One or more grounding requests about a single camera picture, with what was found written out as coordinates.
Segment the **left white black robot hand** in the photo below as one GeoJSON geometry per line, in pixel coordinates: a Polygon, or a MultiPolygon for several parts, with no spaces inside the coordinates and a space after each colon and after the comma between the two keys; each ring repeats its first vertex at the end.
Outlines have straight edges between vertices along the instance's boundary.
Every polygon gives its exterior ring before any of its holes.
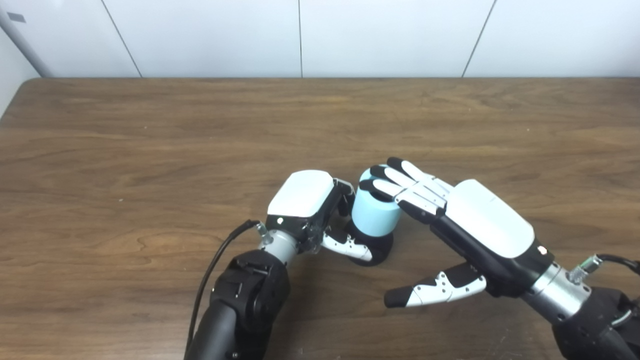
{"type": "Polygon", "coordinates": [[[293,172],[268,205],[259,248],[285,266],[295,256],[321,248],[370,264],[374,256],[368,246],[330,225],[334,214],[350,216],[354,202],[350,182],[323,170],[293,172]]]}

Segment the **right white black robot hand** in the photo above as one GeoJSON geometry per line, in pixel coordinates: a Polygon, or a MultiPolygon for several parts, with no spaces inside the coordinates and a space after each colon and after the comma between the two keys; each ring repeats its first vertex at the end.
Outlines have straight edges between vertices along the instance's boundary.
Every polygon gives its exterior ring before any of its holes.
{"type": "Polygon", "coordinates": [[[533,226],[487,187],[471,178],[450,185],[411,162],[389,157],[359,182],[396,204],[464,260],[414,285],[388,290],[387,308],[448,303],[487,291],[518,298],[554,265],[533,226]]]}

